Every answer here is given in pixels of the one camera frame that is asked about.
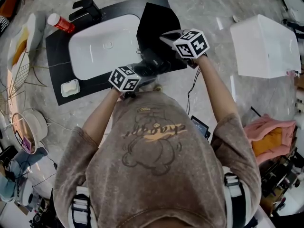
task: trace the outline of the brown t-shirt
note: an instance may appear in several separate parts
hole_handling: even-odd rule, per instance
[[[222,166],[248,185],[254,215],[260,175],[239,118],[223,119],[211,143],[163,93],[119,102],[100,149],[81,128],[73,131],[56,174],[57,215],[68,227],[76,186],[86,186],[99,227],[139,228],[173,217],[193,227],[224,228]]]

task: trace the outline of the sink drain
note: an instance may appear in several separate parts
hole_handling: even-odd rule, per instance
[[[113,42],[108,41],[104,43],[104,49],[111,49],[113,47]]]

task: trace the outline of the bear graphic print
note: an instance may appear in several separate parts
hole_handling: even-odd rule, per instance
[[[141,166],[155,176],[164,175],[182,151],[178,135],[186,131],[182,123],[167,119],[160,105],[138,108],[132,129],[123,133],[122,163],[131,168]]]

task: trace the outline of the white soap dish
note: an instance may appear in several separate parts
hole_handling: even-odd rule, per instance
[[[70,95],[75,95],[80,92],[79,81],[73,79],[61,85],[61,94],[63,97],[68,97]]]

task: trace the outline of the white sink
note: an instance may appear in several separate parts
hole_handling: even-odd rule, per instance
[[[72,68],[80,80],[141,61],[136,38],[140,20],[132,14],[101,22],[73,35],[68,44]]]

